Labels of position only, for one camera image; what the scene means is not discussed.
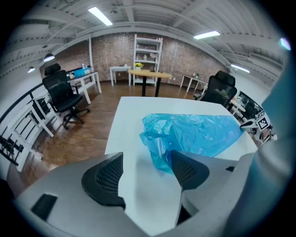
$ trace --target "black railing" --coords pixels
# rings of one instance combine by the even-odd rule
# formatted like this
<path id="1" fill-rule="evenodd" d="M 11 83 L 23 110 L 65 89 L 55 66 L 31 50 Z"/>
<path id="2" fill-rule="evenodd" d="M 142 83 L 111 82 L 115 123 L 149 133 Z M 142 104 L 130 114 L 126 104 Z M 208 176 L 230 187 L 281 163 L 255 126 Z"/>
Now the black railing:
<path id="1" fill-rule="evenodd" d="M 35 110 L 37 111 L 38 114 L 41 114 L 41 112 L 39 111 L 36 102 L 34 100 L 33 94 L 32 92 L 34 92 L 36 89 L 38 89 L 39 87 L 41 87 L 43 84 L 40 83 L 39 85 L 35 86 L 34 88 L 32 88 L 30 91 L 28 91 L 27 93 L 23 94 L 18 100 L 16 100 L 5 112 L 4 114 L 1 116 L 0 118 L 0 124 L 3 122 L 3 120 L 5 119 L 5 117 L 11 112 L 11 110 L 17 105 L 19 104 L 22 100 L 24 100 L 27 96 L 30 96 L 30 101 L 28 103 L 30 103 L 31 101 L 33 101 L 33 107 L 35 108 Z M 43 109 L 45 106 L 47 106 L 47 104 L 44 103 L 41 105 L 41 108 Z M 24 118 L 18 123 L 17 127 L 21 124 L 21 122 L 24 120 Z M 27 126 L 29 125 L 29 123 L 31 123 L 32 120 L 29 120 L 28 123 L 24 126 L 24 128 L 22 129 L 22 131 L 20 132 L 20 134 L 22 134 L 25 129 L 27 128 Z M 29 135 L 32 133 L 33 129 L 34 129 L 35 125 L 32 127 L 32 129 L 29 131 L 29 133 L 26 135 L 27 139 L 29 137 Z M 0 135 L 0 144 L 1 144 L 1 148 L 0 148 L 0 154 L 2 154 L 7 160 L 9 160 L 11 163 L 13 163 L 14 165 L 18 166 L 18 162 L 17 162 L 17 158 L 19 156 L 19 154 L 23 151 L 23 145 L 17 145 L 18 140 L 13 141 L 11 139 L 12 134 L 8 134 L 8 137 L 5 138 L 5 132 L 7 131 L 7 126 L 5 127 L 5 129 L 3 130 L 3 132 Z"/>

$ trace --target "chair headrest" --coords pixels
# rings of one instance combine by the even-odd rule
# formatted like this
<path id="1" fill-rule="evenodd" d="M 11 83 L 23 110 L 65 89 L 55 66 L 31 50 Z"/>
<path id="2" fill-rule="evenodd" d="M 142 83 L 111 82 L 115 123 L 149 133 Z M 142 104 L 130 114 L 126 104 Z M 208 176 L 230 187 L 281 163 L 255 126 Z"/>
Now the chair headrest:
<path id="1" fill-rule="evenodd" d="M 235 78 L 226 72 L 219 71 L 216 73 L 215 77 L 221 81 L 231 84 L 232 86 L 235 86 Z"/>
<path id="2" fill-rule="evenodd" d="M 44 75 L 48 76 L 58 72 L 59 70 L 61 70 L 60 65 L 58 63 L 55 63 L 45 68 Z"/>

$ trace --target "chair base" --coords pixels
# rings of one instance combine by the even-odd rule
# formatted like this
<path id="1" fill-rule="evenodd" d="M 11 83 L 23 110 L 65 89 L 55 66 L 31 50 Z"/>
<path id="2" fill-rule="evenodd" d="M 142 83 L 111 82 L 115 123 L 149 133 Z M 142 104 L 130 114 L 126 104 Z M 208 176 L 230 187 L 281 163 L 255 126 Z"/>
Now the chair base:
<path id="1" fill-rule="evenodd" d="M 70 121 L 71 118 L 76 118 L 78 121 L 81 122 L 81 124 L 83 124 L 84 122 L 83 122 L 83 121 L 77 116 L 78 113 L 83 112 L 83 111 L 86 111 L 87 113 L 90 112 L 89 109 L 79 110 L 79 109 L 77 109 L 77 108 L 72 107 L 72 108 L 70 109 L 70 113 L 67 114 L 67 115 L 65 115 L 65 116 L 63 117 L 63 121 L 65 122 L 65 124 L 63 125 L 63 127 L 64 127 L 66 130 L 69 129 L 69 127 L 67 126 L 67 124 L 69 123 L 69 121 Z"/>

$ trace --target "ceiling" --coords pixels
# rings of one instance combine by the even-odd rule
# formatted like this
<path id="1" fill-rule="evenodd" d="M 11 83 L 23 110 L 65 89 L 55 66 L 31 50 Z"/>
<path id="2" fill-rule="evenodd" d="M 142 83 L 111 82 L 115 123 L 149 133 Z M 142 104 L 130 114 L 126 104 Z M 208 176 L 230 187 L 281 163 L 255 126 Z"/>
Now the ceiling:
<path id="1" fill-rule="evenodd" d="M 113 23 L 105 26 L 88 9 L 98 7 Z M 209 31 L 221 35 L 202 40 Z M 174 37 L 206 51 L 226 66 L 236 64 L 271 87 L 286 61 L 282 37 L 251 0 L 41 0 L 24 16 L 7 42 L 0 76 L 42 62 L 49 53 L 116 32 L 150 32 Z"/>

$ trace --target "potted plant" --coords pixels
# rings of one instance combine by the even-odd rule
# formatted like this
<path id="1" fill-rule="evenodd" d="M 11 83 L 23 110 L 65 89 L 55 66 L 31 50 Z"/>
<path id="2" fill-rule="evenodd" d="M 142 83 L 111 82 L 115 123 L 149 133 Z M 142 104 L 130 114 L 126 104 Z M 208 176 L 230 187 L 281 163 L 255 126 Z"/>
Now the potted plant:
<path id="1" fill-rule="evenodd" d="M 141 64 L 140 62 L 136 62 L 135 63 L 135 70 L 141 70 L 141 68 L 143 67 L 144 65 Z"/>

